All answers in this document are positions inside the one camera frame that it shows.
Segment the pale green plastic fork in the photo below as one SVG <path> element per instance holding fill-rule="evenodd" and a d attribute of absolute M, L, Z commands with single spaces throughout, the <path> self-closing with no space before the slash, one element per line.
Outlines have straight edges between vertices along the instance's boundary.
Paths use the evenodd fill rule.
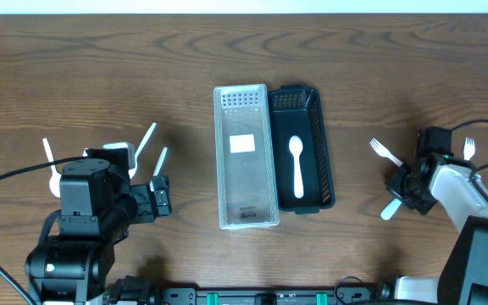
<path fill-rule="evenodd" d="M 402 201 L 400 199 L 393 198 L 381 211 L 380 217 L 385 221 L 392 219 L 401 205 Z"/>

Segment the white fork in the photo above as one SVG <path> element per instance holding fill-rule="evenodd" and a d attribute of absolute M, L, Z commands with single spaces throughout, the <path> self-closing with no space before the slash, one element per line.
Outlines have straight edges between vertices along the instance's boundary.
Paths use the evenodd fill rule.
<path fill-rule="evenodd" d="M 470 161 L 471 158 L 475 155 L 476 153 L 476 146 L 474 139 L 471 137 L 466 137 L 464 146 L 463 146 L 463 158 L 466 161 Z"/>
<path fill-rule="evenodd" d="M 391 160 L 397 167 L 401 167 L 403 165 L 403 162 L 397 158 L 395 155 L 393 155 L 385 146 L 383 146 L 377 139 L 373 138 L 369 142 L 370 146 L 373 148 L 373 150 L 382 158 L 387 158 Z"/>

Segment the dark green plastic basket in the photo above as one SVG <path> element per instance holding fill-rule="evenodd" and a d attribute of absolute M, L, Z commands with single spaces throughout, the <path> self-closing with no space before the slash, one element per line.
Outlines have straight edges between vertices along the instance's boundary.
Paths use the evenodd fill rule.
<path fill-rule="evenodd" d="M 282 86 L 268 93 L 279 208 L 295 214 L 316 214 L 332 208 L 336 195 L 319 91 L 304 85 Z M 288 144 L 299 136 L 303 198 L 293 192 L 293 157 Z"/>

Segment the white thick plastic spoon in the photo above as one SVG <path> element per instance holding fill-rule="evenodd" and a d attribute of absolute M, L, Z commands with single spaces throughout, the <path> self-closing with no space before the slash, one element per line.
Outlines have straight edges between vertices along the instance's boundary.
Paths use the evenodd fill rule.
<path fill-rule="evenodd" d="M 288 144 L 290 153 L 293 157 L 293 192 L 294 197 L 297 199 L 303 198 L 304 187 L 302 181 L 302 170 L 300 164 L 300 156 L 303 150 L 302 140 L 299 136 L 292 136 Z"/>

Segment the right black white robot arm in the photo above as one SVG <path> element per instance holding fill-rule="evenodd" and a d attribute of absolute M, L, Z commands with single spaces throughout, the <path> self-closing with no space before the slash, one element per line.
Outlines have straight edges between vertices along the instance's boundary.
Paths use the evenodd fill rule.
<path fill-rule="evenodd" d="M 378 296 L 399 303 L 488 304 L 488 190 L 477 168 L 452 152 L 452 131 L 429 127 L 418 134 L 415 161 L 400 160 L 386 182 L 392 201 L 380 216 L 401 206 L 426 215 L 436 204 L 446 211 L 458 239 L 437 278 L 399 276 Z"/>

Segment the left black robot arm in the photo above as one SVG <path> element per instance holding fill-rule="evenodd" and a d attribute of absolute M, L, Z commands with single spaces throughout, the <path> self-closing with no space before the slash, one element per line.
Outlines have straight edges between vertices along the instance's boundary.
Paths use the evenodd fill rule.
<path fill-rule="evenodd" d="M 101 296 L 114 247 L 131 225 L 170 215 L 169 179 L 133 186 L 125 168 L 99 158 L 64 166 L 59 233 L 41 241 L 25 263 L 35 303 L 85 304 Z"/>

